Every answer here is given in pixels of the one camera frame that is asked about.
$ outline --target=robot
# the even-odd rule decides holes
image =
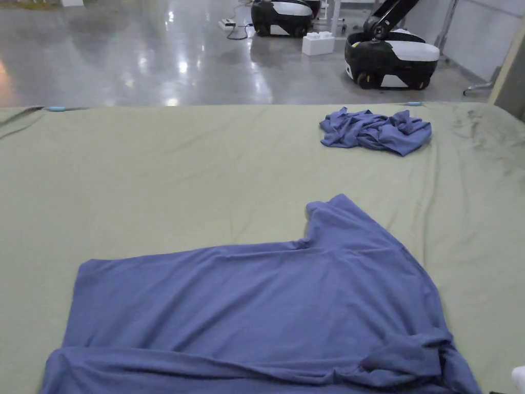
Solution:
[[[321,8],[321,0],[255,0],[251,22],[259,36],[304,37]]]
[[[406,30],[392,30],[417,1],[385,0],[368,17],[362,33],[348,36],[346,73],[361,88],[423,90],[430,84],[439,49]]]

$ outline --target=white object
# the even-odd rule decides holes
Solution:
[[[62,0],[62,6],[64,7],[71,7],[71,6],[79,6],[84,5],[83,0]]]
[[[352,69],[350,68],[350,65],[346,63],[346,73],[348,76],[352,79]],[[384,76],[383,80],[381,81],[381,87],[383,88],[406,88],[408,85],[401,81],[397,75],[390,75],[387,74]]]
[[[312,9],[305,4],[274,2],[273,6],[279,15],[308,16],[312,14]]]
[[[404,34],[410,34],[411,36],[419,37],[417,34],[411,33],[407,29],[402,29],[402,28],[392,30],[392,33],[404,33]]]
[[[437,61],[439,48],[426,43],[413,41],[386,41],[399,60],[409,61]]]
[[[235,22],[231,19],[221,19],[218,23],[219,27],[225,32],[229,33],[235,29]]]
[[[308,33],[302,38],[302,52],[309,56],[333,52],[335,37],[330,32]]]
[[[520,394],[525,394],[525,365],[512,370],[512,380]]]
[[[279,25],[270,26],[270,34],[273,36],[289,36],[290,34]]]

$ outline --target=concrete floor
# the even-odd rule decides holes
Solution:
[[[442,63],[429,88],[370,91],[345,74],[344,39],[308,57],[301,40],[227,40],[237,0],[100,0],[55,11],[0,9],[0,106],[164,106],[465,100],[472,79]],[[346,10],[349,31],[364,11]],[[249,8],[236,20],[250,22]],[[466,100],[483,100],[473,96]]]

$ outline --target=shirt sleeve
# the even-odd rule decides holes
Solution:
[[[307,238],[316,246],[347,247],[357,251],[403,247],[387,230],[344,194],[306,207],[310,222]]]

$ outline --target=white container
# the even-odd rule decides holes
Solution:
[[[333,52],[335,37],[330,32],[308,33],[302,38],[302,52],[308,56]]]

